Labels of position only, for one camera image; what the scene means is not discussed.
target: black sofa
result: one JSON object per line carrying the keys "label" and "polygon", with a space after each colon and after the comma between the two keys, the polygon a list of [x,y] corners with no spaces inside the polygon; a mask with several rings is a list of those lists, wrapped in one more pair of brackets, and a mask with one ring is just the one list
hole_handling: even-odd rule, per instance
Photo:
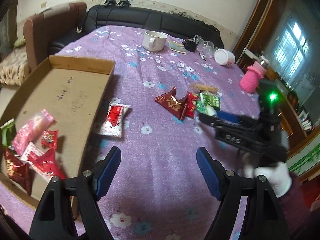
{"label": "black sofa", "polygon": [[71,42],[105,25],[120,25],[164,32],[175,38],[193,38],[200,35],[205,41],[212,41],[215,47],[223,49],[220,31],[203,21],[196,21],[178,15],[137,7],[95,5],[85,13],[79,23],[81,33],[76,28],[68,31],[48,46],[48,54],[53,55]]}

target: white mug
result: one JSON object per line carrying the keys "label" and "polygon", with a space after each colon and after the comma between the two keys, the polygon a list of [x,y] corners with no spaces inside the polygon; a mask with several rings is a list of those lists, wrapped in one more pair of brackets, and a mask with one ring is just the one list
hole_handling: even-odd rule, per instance
{"label": "white mug", "polygon": [[144,33],[142,45],[146,50],[158,52],[164,48],[164,44],[167,40],[167,37],[167,35],[159,32],[146,31]]}
{"label": "white mug", "polygon": [[214,60],[222,66],[230,66],[232,65],[236,58],[232,52],[226,49],[217,49],[214,53]]}

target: green light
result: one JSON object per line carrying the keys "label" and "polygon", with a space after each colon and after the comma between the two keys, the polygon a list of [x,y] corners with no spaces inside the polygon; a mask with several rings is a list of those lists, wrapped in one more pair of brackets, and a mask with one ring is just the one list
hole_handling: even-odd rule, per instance
{"label": "green light", "polygon": [[277,98],[277,96],[275,94],[271,94],[269,96],[270,101],[272,102],[273,100],[275,100]]}

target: mug handle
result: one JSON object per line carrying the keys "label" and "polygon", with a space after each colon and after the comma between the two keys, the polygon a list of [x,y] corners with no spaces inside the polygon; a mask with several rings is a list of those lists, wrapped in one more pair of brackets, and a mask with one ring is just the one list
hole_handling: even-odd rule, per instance
{"label": "mug handle", "polygon": [[150,38],[150,41],[149,41],[149,48],[152,49],[155,45],[155,41],[156,39],[155,38]]}

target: blue gripper pad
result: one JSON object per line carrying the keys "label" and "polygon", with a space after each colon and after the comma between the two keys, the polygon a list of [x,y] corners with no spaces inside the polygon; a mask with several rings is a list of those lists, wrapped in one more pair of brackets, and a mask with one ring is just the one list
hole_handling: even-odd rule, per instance
{"label": "blue gripper pad", "polygon": [[93,168],[93,188],[96,192],[96,201],[105,196],[121,162],[121,151],[112,147],[104,160],[98,161]]}
{"label": "blue gripper pad", "polygon": [[200,147],[196,153],[198,166],[211,195],[216,197],[218,201],[221,201],[222,192],[220,190],[220,180],[210,165],[208,158],[212,160],[207,150],[204,147]]}
{"label": "blue gripper pad", "polygon": [[235,114],[229,114],[223,111],[217,111],[217,116],[219,119],[227,120],[232,123],[240,122],[239,118]]}

